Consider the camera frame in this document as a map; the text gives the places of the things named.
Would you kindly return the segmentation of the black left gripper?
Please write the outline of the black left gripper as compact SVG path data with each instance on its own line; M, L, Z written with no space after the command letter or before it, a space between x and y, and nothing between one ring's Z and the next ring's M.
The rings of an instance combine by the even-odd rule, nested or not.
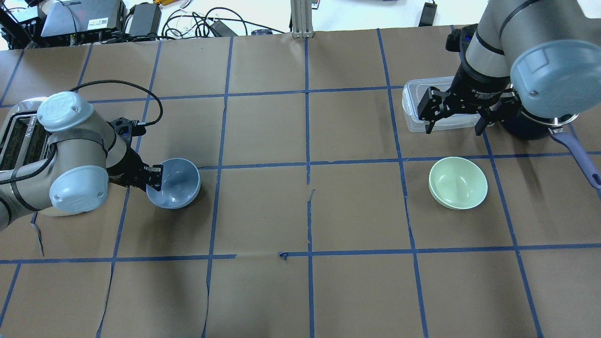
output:
M143 191L148 187L161 191L163 169L161 164L148 167L135 150L127 149L116 165L107 167L108 181L124 187L134 186Z

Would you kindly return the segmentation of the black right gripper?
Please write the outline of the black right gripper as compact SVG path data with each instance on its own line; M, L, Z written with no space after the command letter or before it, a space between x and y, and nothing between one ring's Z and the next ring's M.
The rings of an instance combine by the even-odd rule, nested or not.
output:
M459 66L448 96L429 86L419 101L418 118L424 123L425 133L432 133L436 122L447 117L447 110L454 114L478 113L476 136L481 136L489 125L509 121L519 113L522 103L517 92L503 92L508 85L508 76L491 77L470 66Z

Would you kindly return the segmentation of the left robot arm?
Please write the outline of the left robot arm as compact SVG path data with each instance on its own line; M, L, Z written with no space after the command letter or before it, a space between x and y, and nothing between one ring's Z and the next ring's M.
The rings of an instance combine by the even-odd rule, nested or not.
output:
M1 174L0 226L54 207L78 214L108 197L108 184L162 188L163 165L150 166L75 92L43 98L36 119L49 133L48 157Z

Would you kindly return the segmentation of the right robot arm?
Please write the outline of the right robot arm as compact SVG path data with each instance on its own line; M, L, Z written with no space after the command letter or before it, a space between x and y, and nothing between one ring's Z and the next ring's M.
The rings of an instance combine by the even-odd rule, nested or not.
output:
M552 120L600 104L600 23L577 0L490 0L477 24L455 29L445 49L460 66L446 91L431 86L418 118L431 133L437 121L477 114L475 133L507 120L493 110L512 86L517 109Z

